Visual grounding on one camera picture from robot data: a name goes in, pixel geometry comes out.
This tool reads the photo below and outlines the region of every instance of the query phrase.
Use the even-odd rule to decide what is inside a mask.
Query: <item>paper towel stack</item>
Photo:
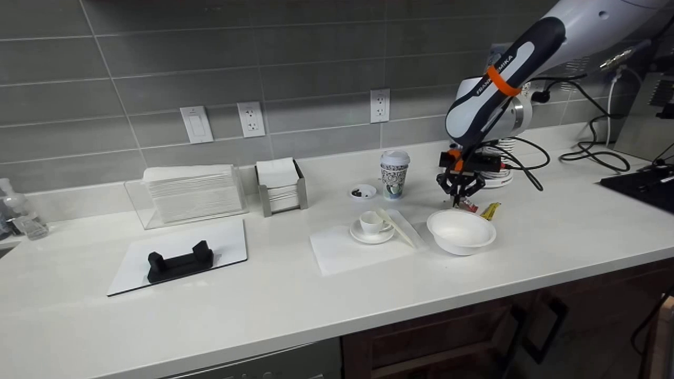
[[[300,172],[293,157],[261,160],[258,167],[260,185],[266,189],[269,213],[300,206]]]
[[[232,165],[146,169],[144,184],[164,223],[245,209]]]

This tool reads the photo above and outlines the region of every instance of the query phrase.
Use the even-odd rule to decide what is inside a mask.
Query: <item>electrical outlet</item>
[[[245,137],[266,134],[266,119],[261,116],[260,101],[238,103],[238,119]]]
[[[181,107],[190,143],[212,140],[211,121],[205,107]]]
[[[388,121],[392,116],[389,90],[370,90],[370,121]]]

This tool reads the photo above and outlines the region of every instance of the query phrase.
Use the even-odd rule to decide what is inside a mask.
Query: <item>wall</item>
[[[0,0],[0,177],[21,192],[446,139],[457,81],[555,0]],[[604,101],[606,75],[589,78]],[[392,121],[368,125],[368,90]],[[268,134],[243,139],[238,101]],[[178,107],[217,140],[187,145]],[[563,88],[536,126],[597,112]]]

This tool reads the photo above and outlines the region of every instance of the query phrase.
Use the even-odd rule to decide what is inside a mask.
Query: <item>white countertop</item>
[[[569,134],[527,137],[558,156]],[[448,256],[424,228],[444,197],[438,148],[409,148],[409,195],[396,205],[429,249],[337,276],[321,274],[307,236],[368,206],[346,181],[375,181],[379,152],[303,160],[307,211],[245,214],[250,260],[163,287],[106,296],[131,239],[197,225],[144,231],[119,213],[21,241],[0,259],[0,377],[163,377],[674,256],[674,217],[598,187],[610,172],[589,163],[537,171],[543,193],[518,174],[477,195],[504,201],[500,238]]]

